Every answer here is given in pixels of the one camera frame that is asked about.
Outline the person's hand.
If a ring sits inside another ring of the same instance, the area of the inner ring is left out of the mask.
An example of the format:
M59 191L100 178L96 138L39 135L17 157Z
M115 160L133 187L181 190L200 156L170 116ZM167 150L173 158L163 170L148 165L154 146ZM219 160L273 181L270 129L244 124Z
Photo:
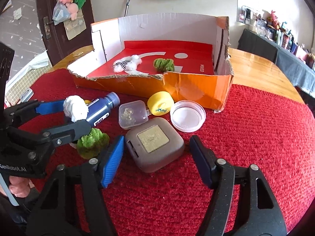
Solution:
M24 177L9 176L9 191L18 198L25 198L31 192L30 179Z

